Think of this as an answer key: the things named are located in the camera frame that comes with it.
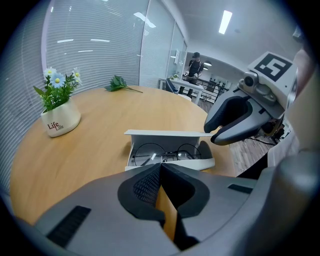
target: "ceiling light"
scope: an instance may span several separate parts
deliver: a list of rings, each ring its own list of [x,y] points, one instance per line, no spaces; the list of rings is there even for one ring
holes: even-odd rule
[[[204,65],[207,65],[207,66],[209,66],[209,67],[212,66],[212,64],[211,64],[211,62],[210,62],[209,60],[206,60],[203,64],[204,64]]]
[[[228,24],[230,22],[231,16],[232,16],[232,12],[227,11],[227,10],[225,10],[223,12],[223,17],[222,17],[221,25],[219,28],[219,33],[225,34],[227,27],[228,27]]]
[[[150,27],[150,28],[155,28],[156,25],[150,22],[148,18],[146,18],[141,12],[136,12],[133,14],[134,16],[140,18],[141,20],[145,21],[145,23]]]
[[[56,42],[59,44],[59,43],[71,42],[71,41],[73,41],[73,39],[59,40],[59,41],[56,41]]]
[[[109,40],[102,40],[102,39],[90,39],[90,41],[110,42]]]

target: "office chair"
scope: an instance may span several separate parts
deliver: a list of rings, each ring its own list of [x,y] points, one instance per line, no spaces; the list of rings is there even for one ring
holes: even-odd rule
[[[188,101],[191,101],[191,98],[190,98],[190,97],[185,96],[185,95],[183,95],[183,94],[178,94],[178,89],[175,88],[175,86],[174,86],[173,83],[171,82],[170,78],[167,78],[167,79],[166,79],[165,90],[166,90],[167,92],[177,94],[177,95],[185,98],[185,99],[188,100]]]

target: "cable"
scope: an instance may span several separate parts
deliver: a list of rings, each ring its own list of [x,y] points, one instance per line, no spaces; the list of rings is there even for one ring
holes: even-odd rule
[[[260,139],[256,139],[256,138],[248,138],[250,140],[254,140],[254,141],[257,141],[257,142],[261,142],[263,144],[267,144],[267,145],[272,145],[272,146],[275,146],[276,144],[273,144],[273,143],[269,143],[269,142],[265,142],[263,140],[260,140]]]

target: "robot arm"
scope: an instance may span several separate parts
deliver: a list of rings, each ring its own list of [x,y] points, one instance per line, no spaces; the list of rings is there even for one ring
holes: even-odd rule
[[[217,145],[228,145],[263,131],[271,120],[280,123],[293,102],[297,90],[297,67],[287,59],[270,52],[248,66],[237,89],[222,94],[214,103],[204,123],[210,133],[222,127],[211,138]]]

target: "person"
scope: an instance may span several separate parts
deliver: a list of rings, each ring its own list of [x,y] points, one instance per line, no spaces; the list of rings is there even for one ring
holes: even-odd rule
[[[202,71],[204,70],[205,64],[200,60],[200,53],[195,52],[192,56],[192,60],[189,62],[189,67],[187,71],[184,73],[186,77],[189,78],[189,83],[196,85],[198,78],[201,76]],[[182,94],[184,91],[184,87],[180,87],[179,93]],[[191,98],[193,90],[190,89],[187,96]]]
[[[316,61],[313,54],[305,42],[293,62],[298,68],[296,98],[307,85],[316,69]],[[292,130],[280,143],[272,147],[261,159],[241,173],[238,177],[257,180],[264,168],[277,166],[282,159],[294,156],[299,152],[300,142]]]

